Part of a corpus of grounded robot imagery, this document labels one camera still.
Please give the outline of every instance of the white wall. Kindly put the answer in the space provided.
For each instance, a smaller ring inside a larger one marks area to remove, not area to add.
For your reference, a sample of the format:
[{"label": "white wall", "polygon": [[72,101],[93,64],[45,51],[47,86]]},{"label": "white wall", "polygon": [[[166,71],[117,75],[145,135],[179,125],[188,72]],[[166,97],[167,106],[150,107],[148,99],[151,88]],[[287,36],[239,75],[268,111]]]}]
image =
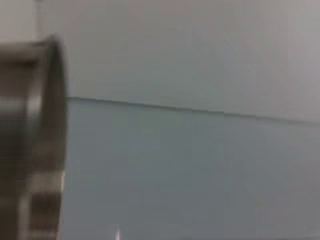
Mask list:
[{"label": "white wall", "polygon": [[34,0],[0,1],[0,43],[37,39],[35,4]]},{"label": "white wall", "polygon": [[70,95],[320,120],[318,0],[45,0]]}]

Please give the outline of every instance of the metal object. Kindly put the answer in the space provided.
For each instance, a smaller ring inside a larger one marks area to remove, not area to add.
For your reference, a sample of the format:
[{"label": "metal object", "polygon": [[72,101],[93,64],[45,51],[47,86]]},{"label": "metal object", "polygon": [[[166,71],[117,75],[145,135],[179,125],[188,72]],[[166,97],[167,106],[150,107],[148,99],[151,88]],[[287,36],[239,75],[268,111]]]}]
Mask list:
[{"label": "metal object", "polygon": [[0,238],[57,238],[66,91],[59,43],[0,45]]}]

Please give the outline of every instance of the cylindrical metal object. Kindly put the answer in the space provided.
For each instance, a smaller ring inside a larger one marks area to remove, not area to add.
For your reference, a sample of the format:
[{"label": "cylindrical metal object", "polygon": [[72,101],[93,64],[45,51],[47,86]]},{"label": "cylindrical metal object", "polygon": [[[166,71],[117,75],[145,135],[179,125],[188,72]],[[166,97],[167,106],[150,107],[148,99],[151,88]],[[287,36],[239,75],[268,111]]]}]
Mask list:
[{"label": "cylindrical metal object", "polygon": [[0,45],[0,238],[57,238],[66,90],[56,39]]}]

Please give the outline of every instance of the wall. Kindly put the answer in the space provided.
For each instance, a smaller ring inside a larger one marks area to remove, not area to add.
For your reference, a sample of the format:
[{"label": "wall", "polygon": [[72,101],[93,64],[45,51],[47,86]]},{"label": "wall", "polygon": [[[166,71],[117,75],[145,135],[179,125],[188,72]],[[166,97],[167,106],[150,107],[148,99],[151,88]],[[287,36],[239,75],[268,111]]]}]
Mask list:
[{"label": "wall", "polygon": [[34,0],[1,0],[0,43],[36,40],[36,17]]},{"label": "wall", "polygon": [[45,0],[73,97],[320,121],[318,0]]},{"label": "wall", "polygon": [[320,128],[70,100],[62,239],[320,234]]}]

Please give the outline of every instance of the blue-gray surface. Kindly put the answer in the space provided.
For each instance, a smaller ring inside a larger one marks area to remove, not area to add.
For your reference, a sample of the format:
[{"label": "blue-gray surface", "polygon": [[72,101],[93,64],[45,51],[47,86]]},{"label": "blue-gray surface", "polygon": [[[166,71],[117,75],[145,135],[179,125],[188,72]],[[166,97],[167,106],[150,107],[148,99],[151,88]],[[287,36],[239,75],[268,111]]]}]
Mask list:
[{"label": "blue-gray surface", "polygon": [[82,100],[68,107],[63,240],[320,233],[320,127]]}]

